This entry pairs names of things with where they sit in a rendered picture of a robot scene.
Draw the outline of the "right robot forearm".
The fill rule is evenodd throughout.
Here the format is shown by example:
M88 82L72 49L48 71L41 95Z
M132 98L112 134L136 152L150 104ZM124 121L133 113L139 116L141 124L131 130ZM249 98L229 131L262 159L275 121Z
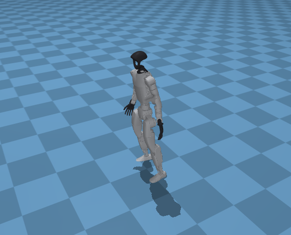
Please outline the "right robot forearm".
M135 104L136 101L137 101L137 97L136 97L135 89L133 88L131 104Z

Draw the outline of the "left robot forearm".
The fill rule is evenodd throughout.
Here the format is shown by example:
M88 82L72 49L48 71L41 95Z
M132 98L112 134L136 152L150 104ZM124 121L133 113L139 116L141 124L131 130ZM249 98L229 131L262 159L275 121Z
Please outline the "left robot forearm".
M162 103L161 103L160 98L156 98L156 99L155 99L155 103L156 103L156 105L154 106L154 109L155 109L155 116L156 116L157 120L158 120L158 119L161 119L161 121L163 122L163 120L162 120L162 110L161 110L161 108L162 108ZM156 120L156 122L157 122L157 120ZM157 123L158 123L158 122L157 122Z

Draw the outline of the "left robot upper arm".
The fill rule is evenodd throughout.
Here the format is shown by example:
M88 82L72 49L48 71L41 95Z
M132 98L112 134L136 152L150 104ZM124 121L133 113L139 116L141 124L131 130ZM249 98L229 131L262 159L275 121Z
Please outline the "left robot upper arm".
M144 80L145 80L145 84L149 87L149 90L150 90L151 94L153 95L153 98L151 99L151 103L156 104L155 99L160 98L157 87L156 87L156 81L155 81L154 77L152 77L150 75L145 76Z

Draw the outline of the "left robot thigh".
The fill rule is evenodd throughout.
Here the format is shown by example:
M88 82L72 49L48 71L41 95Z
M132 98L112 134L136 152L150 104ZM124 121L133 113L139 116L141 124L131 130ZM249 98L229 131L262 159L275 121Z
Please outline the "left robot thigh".
M155 152L155 147L160 147L160 145L155 144L155 133L153 132L153 129L151 129L155 126L155 118L151 117L150 115L146 115L145 120L143 121L143 137L148 149L152 151L152 153Z

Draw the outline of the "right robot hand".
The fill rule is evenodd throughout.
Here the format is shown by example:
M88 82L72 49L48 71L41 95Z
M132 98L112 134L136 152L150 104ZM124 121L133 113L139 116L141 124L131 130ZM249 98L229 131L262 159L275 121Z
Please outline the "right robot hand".
M132 100L132 99L131 99L131 100ZM134 110L134 105L135 105L135 104L131 104L131 100L130 100L129 104L128 104L127 106L124 107L124 110L127 108L126 111L125 111L125 114L126 114L127 110L128 110L128 112L129 112L129 110L130 110L130 112L129 112L129 115L130 115L131 110L132 110L132 112L133 112L133 110ZM127 115L128 115L128 112L127 112ZM132 113L131 113L131 115L132 115Z

